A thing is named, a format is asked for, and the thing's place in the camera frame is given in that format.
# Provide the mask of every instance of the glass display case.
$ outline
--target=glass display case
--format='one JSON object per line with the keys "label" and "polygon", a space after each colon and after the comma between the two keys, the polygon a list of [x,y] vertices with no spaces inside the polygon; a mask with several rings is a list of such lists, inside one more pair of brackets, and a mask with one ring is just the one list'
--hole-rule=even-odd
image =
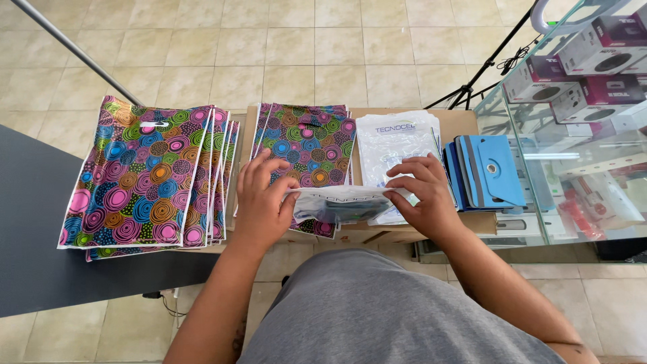
{"label": "glass display case", "polygon": [[647,236],[647,5],[591,3],[474,108],[481,135],[507,135],[527,203],[497,214],[489,245]]}

